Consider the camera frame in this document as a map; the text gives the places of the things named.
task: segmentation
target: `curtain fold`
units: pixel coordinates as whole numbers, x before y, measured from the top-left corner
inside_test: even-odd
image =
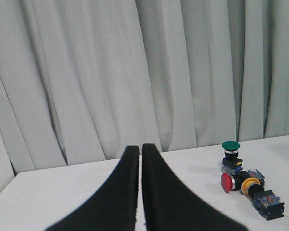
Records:
[[[289,134],[289,1],[0,0],[15,171]]]

